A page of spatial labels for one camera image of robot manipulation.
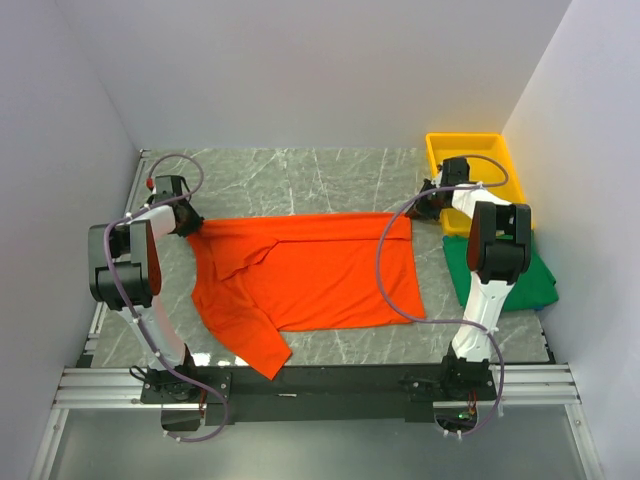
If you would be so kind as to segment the orange t shirt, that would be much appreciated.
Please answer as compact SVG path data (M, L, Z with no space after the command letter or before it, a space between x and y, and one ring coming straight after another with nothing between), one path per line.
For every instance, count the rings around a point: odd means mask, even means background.
M214 219L187 240L202 323L268 379L292 355L285 332L380 327L425 315L407 218Z

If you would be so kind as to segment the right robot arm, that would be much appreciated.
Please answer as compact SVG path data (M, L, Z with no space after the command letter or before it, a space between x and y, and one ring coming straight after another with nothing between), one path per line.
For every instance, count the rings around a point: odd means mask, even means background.
M470 180L466 156L445 159L432 180L425 180L405 216L435 221L445 209L471 220L466 263L470 292L459 326L442 360L437 385L460 399L490 381L491 341L508 294L530 266L532 215L529 205L492 194Z

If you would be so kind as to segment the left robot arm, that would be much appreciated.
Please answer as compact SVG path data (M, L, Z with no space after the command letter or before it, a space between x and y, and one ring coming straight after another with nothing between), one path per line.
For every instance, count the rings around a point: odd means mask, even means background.
M129 373L143 382L143 392L169 403L197 400L202 393L191 353L171 326L159 294L162 275L156 241L166 235L187 237L203 225L185 196L186 180L161 175L147 181L151 191L138 218L88 231L89 288L98 302L116 312L134 331L147 367Z

